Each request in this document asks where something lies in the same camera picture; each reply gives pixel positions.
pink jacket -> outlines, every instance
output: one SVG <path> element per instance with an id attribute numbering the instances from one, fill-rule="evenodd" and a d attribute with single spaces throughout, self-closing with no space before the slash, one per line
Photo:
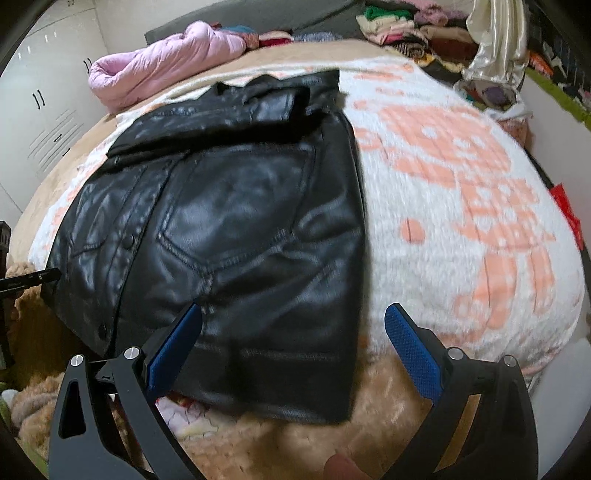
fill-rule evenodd
<path id="1" fill-rule="evenodd" d="M 184 33 L 149 47 L 97 60 L 88 84 L 109 112 L 117 113 L 176 82 L 237 59 L 245 50 L 237 35 L 195 22 Z"/>

gray headboard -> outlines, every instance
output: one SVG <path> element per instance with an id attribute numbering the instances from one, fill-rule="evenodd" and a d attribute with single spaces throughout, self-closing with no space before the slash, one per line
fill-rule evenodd
<path id="1" fill-rule="evenodd" d="M 145 39 L 150 45 L 197 20 L 225 27 L 246 25 L 259 33 L 290 28 L 294 34 L 331 31 L 344 38 L 363 38 L 355 20 L 362 11 L 363 0 L 225 0 L 150 30 Z"/>

snap button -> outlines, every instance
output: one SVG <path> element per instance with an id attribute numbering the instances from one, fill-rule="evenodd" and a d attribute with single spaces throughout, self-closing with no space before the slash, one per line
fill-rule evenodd
<path id="1" fill-rule="evenodd" d="M 99 338 L 105 340 L 107 338 L 107 325 L 101 323 L 99 325 Z"/>
<path id="2" fill-rule="evenodd" d="M 131 249 L 132 246 L 134 246 L 135 243 L 135 237 L 131 234 L 129 235 L 125 235 L 123 237 L 123 240 L 121 241 L 121 246 L 123 248 L 125 248 L 126 250 Z"/>

metal screw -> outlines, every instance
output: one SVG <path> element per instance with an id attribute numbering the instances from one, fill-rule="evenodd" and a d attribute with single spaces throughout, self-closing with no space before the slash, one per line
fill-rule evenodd
<path id="1" fill-rule="evenodd" d="M 84 361 L 84 357 L 82 355 L 75 355 L 72 357 L 72 360 L 70 360 L 70 365 L 73 367 L 77 367 L 83 361 Z"/>
<path id="2" fill-rule="evenodd" d="M 517 360 L 515 359 L 515 357 L 513 355 L 505 355 L 505 357 L 503 358 L 503 362 L 508 367 L 516 367 L 517 366 Z"/>
<path id="3" fill-rule="evenodd" d="M 138 357 L 138 355 L 139 355 L 139 348 L 137 348 L 136 346 L 129 347 L 125 351 L 124 355 L 125 355 L 125 358 L 127 360 L 133 360 L 134 358 L 137 358 Z"/>
<path id="4" fill-rule="evenodd" d="M 464 358 L 464 352 L 462 352 L 457 347 L 450 348 L 447 351 L 447 354 L 449 355 L 449 358 L 451 358 L 452 360 L 461 360 L 462 358 Z"/>

folded clothes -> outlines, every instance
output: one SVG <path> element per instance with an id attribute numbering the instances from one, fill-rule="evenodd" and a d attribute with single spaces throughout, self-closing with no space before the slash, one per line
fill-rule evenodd
<path id="1" fill-rule="evenodd" d="M 405 57 L 409 59 L 420 59 L 425 56 L 425 46 L 420 43 L 412 43 L 412 42 L 399 42 L 395 45 L 392 45 L 391 48 L 399 51 Z"/>
<path id="2" fill-rule="evenodd" d="M 418 12 L 418 8 L 412 3 L 404 0 L 365 0 L 365 5 L 380 7 L 384 10 L 406 10 L 411 14 Z"/>
<path id="3" fill-rule="evenodd" d="M 468 15 L 460 10 L 445 10 L 442 7 L 431 7 L 418 11 L 414 15 L 414 21 L 417 25 L 435 25 L 445 27 L 449 25 L 450 20 L 463 21 L 466 24 Z"/>
<path id="4" fill-rule="evenodd" d="M 365 36 L 365 38 L 367 38 L 370 42 L 375 43 L 376 45 L 384 45 L 384 42 L 389 35 L 403 33 L 405 31 L 411 30 L 415 30 L 414 23 L 411 20 L 401 20 L 396 24 L 390 25 L 379 30 L 377 33 L 371 34 L 363 32 L 363 36 Z"/>
<path id="5" fill-rule="evenodd" d="M 332 32 L 315 32 L 315 33 L 303 33 L 302 35 L 296 35 L 294 41 L 301 42 L 325 42 L 342 40 L 343 36 L 338 33 Z"/>
<path id="6" fill-rule="evenodd" d="M 259 40 L 259 47 L 276 47 L 288 43 L 293 43 L 293 40 L 290 38 L 270 38 L 269 40 Z"/>
<path id="7" fill-rule="evenodd" d="M 450 60 L 472 60 L 478 52 L 478 45 L 474 42 L 467 43 L 448 38 L 432 38 L 429 45 L 437 55 Z"/>
<path id="8" fill-rule="evenodd" d="M 383 30 L 386 27 L 390 27 L 392 25 L 405 25 L 408 26 L 412 23 L 412 28 L 414 28 L 414 22 L 412 20 L 407 20 L 405 18 L 398 18 L 395 15 L 388 15 L 386 17 L 378 17 L 375 20 L 368 20 L 365 18 L 364 15 L 358 15 L 355 17 L 357 19 L 357 23 L 359 24 L 359 28 L 361 32 L 365 34 L 376 34 Z"/>
<path id="9" fill-rule="evenodd" d="M 413 19 L 413 15 L 408 10 L 386 10 L 385 8 L 374 7 L 373 5 L 367 7 L 363 15 L 368 20 L 375 20 L 376 18 L 387 17 L 389 15 L 398 18 L 406 18 L 407 20 Z"/>
<path id="10" fill-rule="evenodd" d="M 244 25 L 236 25 L 233 27 L 223 27 L 219 24 L 219 27 L 215 27 L 216 30 L 223 31 L 232 35 L 237 35 L 244 40 L 247 50 L 256 50 L 259 47 L 259 35 L 250 27 Z"/>
<path id="11" fill-rule="evenodd" d="M 444 61 L 430 53 L 426 53 L 421 59 L 415 59 L 415 63 L 429 76 L 448 86 L 462 79 L 464 65 Z"/>
<path id="12" fill-rule="evenodd" d="M 435 25 L 424 25 L 421 32 L 429 39 L 442 38 L 444 40 L 459 40 L 465 43 L 474 43 L 467 30 L 457 27 L 436 27 Z"/>
<path id="13" fill-rule="evenodd" d="M 245 25 L 234 25 L 233 27 L 224 27 L 223 30 L 240 33 L 256 33 L 256 31 L 253 30 L 251 27 L 247 27 Z"/>
<path id="14" fill-rule="evenodd" d="M 427 8 L 439 7 L 437 2 L 432 2 L 431 0 L 407 0 L 409 3 L 413 4 L 419 10 L 426 10 Z"/>
<path id="15" fill-rule="evenodd" d="M 457 28 L 463 28 L 464 30 L 468 29 L 468 26 L 466 24 L 466 20 L 467 18 L 447 18 L 447 25 L 446 27 L 457 27 Z"/>
<path id="16" fill-rule="evenodd" d="M 392 33 L 386 37 L 386 39 L 384 40 L 384 45 L 390 45 L 394 42 L 402 40 L 403 38 L 404 38 L 404 33 L 402 33 L 402 32 Z"/>
<path id="17" fill-rule="evenodd" d="M 270 32 L 259 35 L 259 41 L 274 40 L 277 38 L 287 38 L 289 40 L 293 40 L 291 34 L 283 30 L 271 30 Z"/>
<path id="18" fill-rule="evenodd" d="M 423 33 L 416 28 L 412 30 L 405 30 L 403 33 L 403 40 L 412 43 L 422 43 L 425 45 L 425 47 L 429 46 L 427 37 L 425 37 L 425 35 L 423 35 Z"/>
<path id="19" fill-rule="evenodd" d="M 441 59 L 441 57 L 433 55 L 432 53 L 426 53 L 423 58 L 415 60 L 415 63 L 422 69 L 431 65 L 433 62 L 438 63 L 439 65 L 444 67 L 448 72 L 452 73 L 462 73 L 462 70 L 464 69 L 463 64 L 455 63 L 452 61 L 445 61 Z"/>

